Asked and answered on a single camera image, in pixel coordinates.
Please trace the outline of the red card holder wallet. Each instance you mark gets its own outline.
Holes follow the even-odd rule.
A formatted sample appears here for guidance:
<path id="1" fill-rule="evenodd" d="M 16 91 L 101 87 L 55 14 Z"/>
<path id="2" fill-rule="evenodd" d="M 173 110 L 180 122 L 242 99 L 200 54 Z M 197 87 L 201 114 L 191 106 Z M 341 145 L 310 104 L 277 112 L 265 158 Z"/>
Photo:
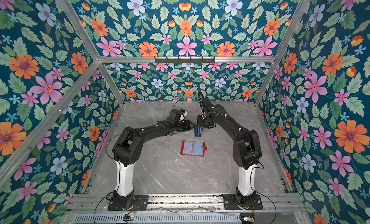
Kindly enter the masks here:
<path id="1" fill-rule="evenodd" d="M 204 157 L 207 147 L 204 142 L 183 141 L 181 146 L 181 155 Z"/>

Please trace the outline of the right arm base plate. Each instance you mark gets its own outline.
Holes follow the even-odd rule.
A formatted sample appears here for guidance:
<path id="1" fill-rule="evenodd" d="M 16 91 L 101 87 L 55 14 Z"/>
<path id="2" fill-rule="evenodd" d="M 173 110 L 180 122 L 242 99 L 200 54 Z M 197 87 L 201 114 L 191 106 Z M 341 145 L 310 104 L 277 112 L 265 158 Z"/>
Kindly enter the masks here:
<path id="1" fill-rule="evenodd" d="M 250 196 L 222 194 L 225 210 L 262 210 L 263 204 L 259 195 Z"/>

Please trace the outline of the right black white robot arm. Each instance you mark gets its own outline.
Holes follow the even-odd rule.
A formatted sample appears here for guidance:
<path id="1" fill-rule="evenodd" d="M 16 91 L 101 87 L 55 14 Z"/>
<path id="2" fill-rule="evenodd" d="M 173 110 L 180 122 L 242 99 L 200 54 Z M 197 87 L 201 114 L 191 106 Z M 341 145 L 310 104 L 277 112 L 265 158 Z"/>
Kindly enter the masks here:
<path id="1" fill-rule="evenodd" d="M 249 130 L 231 117 L 220 104 L 212 104 L 209 98 L 198 94 L 201 115 L 197 124 L 202 128 L 220 126 L 233 141 L 232 156 L 239 166 L 239 182 L 235 201 L 241 209 L 248 208 L 256 199 L 255 175 L 262 149 L 257 131 Z"/>

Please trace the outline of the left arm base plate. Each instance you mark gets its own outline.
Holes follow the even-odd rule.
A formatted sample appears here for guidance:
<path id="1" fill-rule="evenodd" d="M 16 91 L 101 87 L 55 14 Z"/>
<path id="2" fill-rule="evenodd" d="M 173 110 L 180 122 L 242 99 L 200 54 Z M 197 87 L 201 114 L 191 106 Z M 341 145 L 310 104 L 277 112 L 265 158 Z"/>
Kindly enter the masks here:
<path id="1" fill-rule="evenodd" d="M 115 195 L 109 203 L 108 211 L 143 211 L 147 208 L 148 199 L 147 195 Z"/>

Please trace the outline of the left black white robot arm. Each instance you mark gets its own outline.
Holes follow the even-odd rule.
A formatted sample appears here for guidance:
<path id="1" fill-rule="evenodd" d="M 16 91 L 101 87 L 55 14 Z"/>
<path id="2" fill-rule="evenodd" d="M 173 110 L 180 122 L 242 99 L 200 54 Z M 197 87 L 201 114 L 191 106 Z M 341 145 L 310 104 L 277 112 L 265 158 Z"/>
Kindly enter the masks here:
<path id="1" fill-rule="evenodd" d="M 117 180 L 109 209 L 130 210 L 135 206 L 133 175 L 144 143 L 165 136 L 192 130 L 195 125 L 186 119 L 184 109 L 172 109 L 170 115 L 144 128 L 126 127 L 112 148 L 117 165 Z"/>

